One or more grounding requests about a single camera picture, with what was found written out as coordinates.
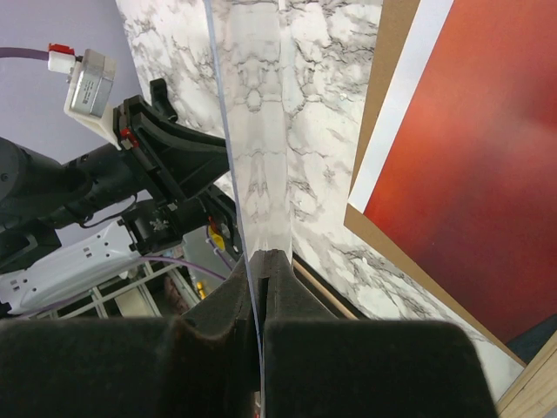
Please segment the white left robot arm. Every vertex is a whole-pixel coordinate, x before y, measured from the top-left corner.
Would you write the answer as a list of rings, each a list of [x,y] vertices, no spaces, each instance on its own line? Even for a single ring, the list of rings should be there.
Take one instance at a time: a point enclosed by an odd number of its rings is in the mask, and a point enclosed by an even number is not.
[[[110,111],[114,144],[66,164],[1,143],[1,315],[28,316],[176,246],[203,226],[234,259],[235,206],[216,186],[226,143],[179,125],[168,100]]]

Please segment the clear acrylic glass sheet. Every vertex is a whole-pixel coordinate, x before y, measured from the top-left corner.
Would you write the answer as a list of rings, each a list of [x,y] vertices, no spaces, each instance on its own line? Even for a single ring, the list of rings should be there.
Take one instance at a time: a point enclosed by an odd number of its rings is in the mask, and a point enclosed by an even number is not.
[[[265,371],[264,265],[292,253],[279,1],[207,1],[205,13]]]

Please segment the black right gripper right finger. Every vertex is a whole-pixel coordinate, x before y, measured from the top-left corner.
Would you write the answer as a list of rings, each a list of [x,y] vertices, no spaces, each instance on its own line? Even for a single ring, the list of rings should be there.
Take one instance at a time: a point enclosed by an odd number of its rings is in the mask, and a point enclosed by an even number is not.
[[[494,417],[466,333],[431,320],[333,316],[281,250],[263,254],[268,417]]]

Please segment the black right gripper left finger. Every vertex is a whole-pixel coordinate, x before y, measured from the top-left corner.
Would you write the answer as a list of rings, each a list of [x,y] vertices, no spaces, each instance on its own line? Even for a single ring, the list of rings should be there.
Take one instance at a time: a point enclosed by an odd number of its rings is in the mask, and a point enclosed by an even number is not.
[[[181,316],[3,321],[2,416],[253,416],[260,265]]]

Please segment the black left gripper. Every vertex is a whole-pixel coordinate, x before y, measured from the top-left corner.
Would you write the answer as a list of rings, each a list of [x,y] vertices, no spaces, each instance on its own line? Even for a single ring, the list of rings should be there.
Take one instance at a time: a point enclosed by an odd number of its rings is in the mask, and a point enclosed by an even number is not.
[[[60,248],[58,229],[142,190],[160,205],[179,204],[230,170],[224,139],[168,121],[141,96],[113,109],[113,131],[119,153],[104,145],[65,165],[1,140],[2,273]]]

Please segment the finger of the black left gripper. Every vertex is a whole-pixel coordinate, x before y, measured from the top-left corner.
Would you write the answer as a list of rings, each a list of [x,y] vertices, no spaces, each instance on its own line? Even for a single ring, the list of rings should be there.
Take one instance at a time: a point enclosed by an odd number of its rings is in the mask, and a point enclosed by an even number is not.
[[[199,200],[208,216],[211,229],[223,239],[225,251],[234,261],[238,261],[243,249],[234,200],[216,185],[210,185],[201,192]]]

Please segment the wooden picture frame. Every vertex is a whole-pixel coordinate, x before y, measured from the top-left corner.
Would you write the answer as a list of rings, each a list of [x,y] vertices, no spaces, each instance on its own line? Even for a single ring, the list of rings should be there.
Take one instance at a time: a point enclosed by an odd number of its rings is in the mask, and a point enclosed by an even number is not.
[[[293,257],[298,280],[335,316],[349,320],[367,317],[348,299],[329,285],[298,255]],[[496,403],[500,417],[556,416],[556,336],[526,365]]]

